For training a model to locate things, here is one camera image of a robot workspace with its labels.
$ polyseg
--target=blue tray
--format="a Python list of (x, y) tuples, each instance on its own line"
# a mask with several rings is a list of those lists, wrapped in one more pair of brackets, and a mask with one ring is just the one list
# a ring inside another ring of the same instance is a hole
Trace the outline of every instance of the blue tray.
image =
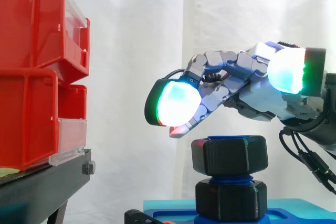
[[(270, 199), (266, 216), (258, 222), (232, 224), (335, 224), (336, 214), (302, 199)], [(197, 216), (194, 200), (149, 200), (144, 202), (144, 212), (159, 221), (176, 224), (220, 224)]]

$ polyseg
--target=white backdrop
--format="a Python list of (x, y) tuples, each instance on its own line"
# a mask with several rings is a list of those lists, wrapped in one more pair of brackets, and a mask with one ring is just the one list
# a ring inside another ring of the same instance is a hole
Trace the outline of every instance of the white backdrop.
[[(326, 69), (336, 72), (335, 4), (335, 0), (185, 0), (183, 66), (194, 54), (245, 50), (259, 41), (273, 40), (327, 48)], [(240, 116), (235, 109), (219, 108), (178, 142), (178, 162), (184, 164), (177, 171), (183, 180), (179, 192), (184, 198), (194, 198), (195, 184), (206, 178), (192, 169), (192, 140), (208, 135), (257, 134), (267, 140), (269, 167), (254, 177), (266, 183), (269, 198), (302, 198), (335, 210), (335, 196), (282, 148), (278, 140), (282, 127), (277, 119), (257, 122)], [(336, 169), (335, 161), (317, 144), (306, 143)]]
[(185, 66), (195, 53), (284, 40), (326, 47), (328, 67), (335, 65), (335, 0), (75, 2), (91, 20), (90, 77), (80, 83), (88, 88), (87, 147), (97, 170), (69, 200), (65, 224), (123, 223), (123, 213), (141, 209), (143, 200), (193, 198), (201, 176), (192, 170), (190, 142), (212, 134), (263, 135), (269, 168), (255, 177), (268, 185), (269, 196), (335, 208), (334, 196), (282, 149), (276, 120), (254, 122), (220, 108), (176, 148), (168, 129), (147, 125), (143, 116), (155, 80)]

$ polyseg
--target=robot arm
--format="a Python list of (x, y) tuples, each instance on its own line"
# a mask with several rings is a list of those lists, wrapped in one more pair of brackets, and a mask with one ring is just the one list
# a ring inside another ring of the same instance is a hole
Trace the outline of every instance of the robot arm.
[(194, 56), (180, 79), (197, 83), (209, 73), (222, 70), (226, 73), (220, 80), (204, 81), (198, 86), (202, 97), (198, 110), (187, 123), (171, 127), (170, 137), (184, 136), (222, 104), (236, 108), (239, 114), (254, 120), (270, 121), (277, 116), (285, 125), (314, 121), (323, 111), (324, 89), (324, 93), (318, 93), (321, 97), (288, 94), (274, 88), (267, 78), (269, 60), (286, 46), (267, 42), (238, 54), (211, 51)]

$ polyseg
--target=red plastic drawer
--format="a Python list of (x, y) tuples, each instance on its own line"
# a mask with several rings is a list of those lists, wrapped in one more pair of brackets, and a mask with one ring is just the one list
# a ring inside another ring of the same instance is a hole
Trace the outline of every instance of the red plastic drawer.
[(61, 82), (89, 74), (89, 20), (73, 0), (0, 0), (0, 67), (52, 68)]
[(26, 170), (81, 155), (86, 93), (85, 86), (59, 86), (51, 69), (0, 68), (0, 168)]

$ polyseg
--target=black connector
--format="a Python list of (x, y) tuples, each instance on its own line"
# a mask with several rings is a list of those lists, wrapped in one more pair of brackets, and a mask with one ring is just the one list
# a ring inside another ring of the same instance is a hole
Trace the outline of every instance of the black connector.
[(125, 224), (146, 224), (146, 223), (163, 224), (162, 222), (155, 220), (154, 218), (144, 214), (139, 210), (129, 210), (125, 212)]

